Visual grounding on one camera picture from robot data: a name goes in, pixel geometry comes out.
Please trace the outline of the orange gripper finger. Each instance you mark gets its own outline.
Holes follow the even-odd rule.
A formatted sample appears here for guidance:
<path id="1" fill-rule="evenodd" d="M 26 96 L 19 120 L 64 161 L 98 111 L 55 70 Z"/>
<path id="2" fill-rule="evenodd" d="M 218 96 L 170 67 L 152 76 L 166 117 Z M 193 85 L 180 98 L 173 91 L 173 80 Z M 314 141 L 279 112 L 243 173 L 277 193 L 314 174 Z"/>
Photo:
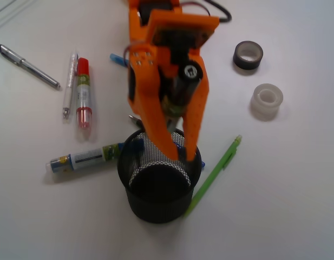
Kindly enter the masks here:
<path id="1" fill-rule="evenodd" d="M 159 100 L 160 77 L 154 65 L 133 65 L 135 95 L 133 112 L 143 122 L 146 133 L 154 145 L 168 158 L 178 159 L 178 149 L 167 130 Z"/>
<path id="2" fill-rule="evenodd" d="M 190 53 L 189 57 L 196 61 L 203 71 L 203 78 L 191 98 L 186 114 L 183 116 L 182 126 L 184 129 L 186 160 L 192 161 L 197 150 L 197 141 L 209 92 L 209 82 L 205 64 L 200 54 Z"/>

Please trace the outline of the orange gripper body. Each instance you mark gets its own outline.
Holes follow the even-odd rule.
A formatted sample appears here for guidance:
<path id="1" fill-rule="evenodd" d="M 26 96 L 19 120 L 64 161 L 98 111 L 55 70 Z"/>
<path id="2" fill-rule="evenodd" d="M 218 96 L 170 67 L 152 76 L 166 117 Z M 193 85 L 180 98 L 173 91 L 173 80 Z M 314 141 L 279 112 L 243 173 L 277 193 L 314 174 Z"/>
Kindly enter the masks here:
<path id="1" fill-rule="evenodd" d="M 180 1 L 129 1 L 129 102 L 133 107 L 133 65 L 154 65 L 160 77 L 159 100 L 177 76 L 179 65 L 213 35 L 220 18 L 187 14 Z"/>

